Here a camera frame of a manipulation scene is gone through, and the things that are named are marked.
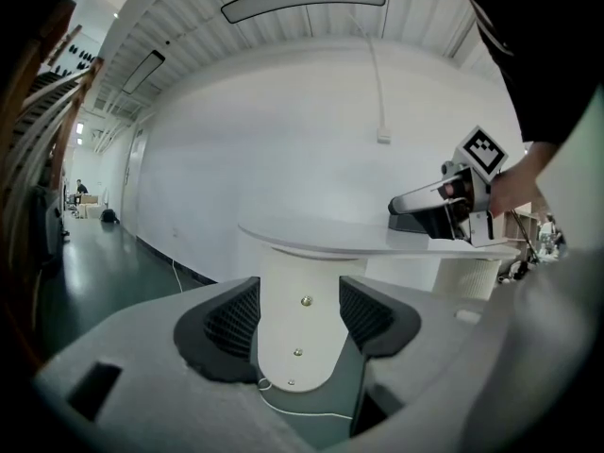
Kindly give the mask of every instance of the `floor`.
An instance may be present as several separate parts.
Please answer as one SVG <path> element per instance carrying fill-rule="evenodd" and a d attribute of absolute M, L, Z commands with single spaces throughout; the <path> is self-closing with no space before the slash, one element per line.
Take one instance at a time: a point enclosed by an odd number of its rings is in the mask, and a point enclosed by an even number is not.
<path fill-rule="evenodd" d="M 47 358 L 118 310 L 178 294 L 170 264 L 153 255 L 119 224 L 68 217 L 71 235 L 63 267 L 38 298 L 37 332 Z M 183 290 L 200 287 L 178 272 Z"/>

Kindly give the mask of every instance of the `rectangular slot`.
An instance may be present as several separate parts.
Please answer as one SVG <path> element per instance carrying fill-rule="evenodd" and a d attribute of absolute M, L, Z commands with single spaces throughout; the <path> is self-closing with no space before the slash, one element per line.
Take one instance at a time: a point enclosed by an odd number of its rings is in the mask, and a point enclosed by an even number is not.
<path fill-rule="evenodd" d="M 67 402 L 86 419 L 94 421 L 121 373 L 121 367 L 97 362 L 75 386 Z"/>

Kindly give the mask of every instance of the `wooden railing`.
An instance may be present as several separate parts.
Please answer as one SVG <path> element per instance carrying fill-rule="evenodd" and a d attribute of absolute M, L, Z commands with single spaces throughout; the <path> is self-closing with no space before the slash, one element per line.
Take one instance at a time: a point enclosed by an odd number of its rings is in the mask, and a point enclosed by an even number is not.
<path fill-rule="evenodd" d="M 13 324 L 13 332 L 24 350 L 29 351 L 26 354 L 34 369 L 39 356 L 32 347 L 33 325 L 42 268 L 32 253 L 31 241 L 35 237 L 29 236 L 30 197 L 41 184 L 42 176 L 46 176 L 42 184 L 59 191 L 69 135 L 103 60 L 97 58 L 89 69 L 59 78 L 29 96 L 28 93 L 53 49 L 57 50 L 51 59 L 58 57 L 65 42 L 73 38 L 67 36 L 61 41 L 74 7 L 71 0 L 58 0 L 47 21 L 29 39 L 10 82 L 0 90 L 1 312 Z M 42 101 L 52 105 L 45 108 Z M 21 128 L 31 122 L 25 132 L 13 132 L 25 118 Z"/>

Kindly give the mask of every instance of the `table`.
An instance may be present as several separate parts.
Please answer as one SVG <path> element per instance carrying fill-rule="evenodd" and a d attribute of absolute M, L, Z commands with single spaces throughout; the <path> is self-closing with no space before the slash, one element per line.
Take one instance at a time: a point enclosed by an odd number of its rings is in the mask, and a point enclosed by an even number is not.
<path fill-rule="evenodd" d="M 248 217 L 239 228 L 264 245 L 260 369 L 275 387 L 298 393 L 324 384 L 342 351 L 348 330 L 340 317 L 340 276 L 364 276 L 368 259 L 436 257 L 445 266 L 433 292 L 464 295 L 462 288 L 466 295 L 488 298 L 500 260 L 518 254 L 506 246 L 480 249 L 386 225 L 314 217 Z"/>

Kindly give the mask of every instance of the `hanging cord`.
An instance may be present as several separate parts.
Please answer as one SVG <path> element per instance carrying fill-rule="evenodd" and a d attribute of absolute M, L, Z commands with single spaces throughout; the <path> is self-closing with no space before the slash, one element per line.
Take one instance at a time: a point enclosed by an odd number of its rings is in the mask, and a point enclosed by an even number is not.
<path fill-rule="evenodd" d="M 266 381 L 269 383 L 269 385 L 265 388 L 261 388 L 260 387 L 260 383 Z M 260 381 L 258 381 L 258 391 L 268 391 L 269 389 L 271 389 L 273 387 L 273 383 L 270 382 L 266 377 L 263 377 Z M 260 398 L 262 399 L 262 401 L 264 401 L 264 404 L 266 404 L 266 406 L 268 406 L 269 408 L 281 412 L 283 414 L 290 414 L 291 416 L 307 416 L 307 417 L 317 417 L 317 416 L 333 416 L 334 418 L 341 418 L 341 419 L 347 419 L 347 420 L 352 420 L 352 417 L 350 416 L 346 416 L 344 414 L 338 414 L 337 412 L 293 412 L 293 411 L 284 411 L 284 410 L 280 410 L 279 408 L 276 408 L 275 406 L 273 406 L 271 403 L 269 403 L 266 399 L 264 399 L 264 396 L 261 394 Z"/>
<path fill-rule="evenodd" d="M 174 270 L 174 275 L 176 277 L 176 281 L 178 282 L 178 288 L 180 289 L 180 293 L 182 294 L 182 284 L 180 283 L 180 278 L 178 278 L 178 274 L 176 273 L 176 268 L 174 266 L 174 259 L 172 259 L 172 270 Z"/>
<path fill-rule="evenodd" d="M 379 67 L 378 67 L 378 56 L 376 55 L 376 49 L 374 48 L 374 43 L 371 37 L 365 32 L 362 25 L 359 21 L 354 17 L 354 15 L 348 12 L 348 16 L 355 23 L 362 36 L 367 40 L 367 44 L 369 45 L 369 52 L 371 53 L 371 60 L 374 63 L 374 70 L 376 72 L 376 83 L 377 83 L 377 100 L 379 103 L 379 128 L 386 128 L 386 108 L 384 106 L 384 91 L 381 84 L 381 76 L 379 75 Z"/>
<path fill-rule="evenodd" d="M 518 216 L 518 213 L 516 213 L 516 210 L 510 210 L 510 213 L 512 214 L 514 220 L 516 221 L 516 224 L 518 224 L 518 227 L 520 228 L 520 232 L 522 233 L 522 236 L 524 237 L 525 242 L 527 242 L 530 253 L 532 254 L 533 258 L 535 258 L 535 261 L 537 263 L 539 263 L 541 260 L 539 259 L 539 256 L 537 255 L 537 251 L 535 250 L 535 248 L 532 246 L 532 243 L 530 242 L 529 235 L 527 234 L 527 231 L 525 230 L 525 226 L 522 225 L 522 222 L 520 221 L 520 217 Z"/>

